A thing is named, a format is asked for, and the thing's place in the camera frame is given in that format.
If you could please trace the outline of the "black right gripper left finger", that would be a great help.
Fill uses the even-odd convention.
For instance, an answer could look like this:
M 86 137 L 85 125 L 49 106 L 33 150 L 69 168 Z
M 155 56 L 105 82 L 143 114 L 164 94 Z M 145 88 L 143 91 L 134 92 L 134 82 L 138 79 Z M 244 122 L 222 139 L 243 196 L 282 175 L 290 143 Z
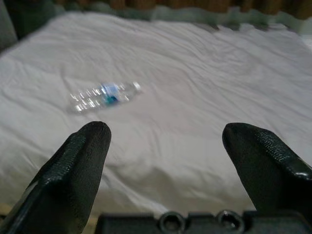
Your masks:
M 102 121 L 72 133 L 41 167 L 0 224 L 2 234 L 80 234 L 89 219 L 111 142 Z

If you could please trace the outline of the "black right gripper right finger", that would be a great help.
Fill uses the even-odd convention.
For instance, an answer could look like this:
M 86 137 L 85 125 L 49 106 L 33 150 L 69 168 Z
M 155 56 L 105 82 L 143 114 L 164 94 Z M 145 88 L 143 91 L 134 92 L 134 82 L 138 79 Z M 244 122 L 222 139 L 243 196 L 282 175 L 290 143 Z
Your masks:
M 312 168 L 273 132 L 228 123 L 224 148 L 255 208 L 312 213 Z

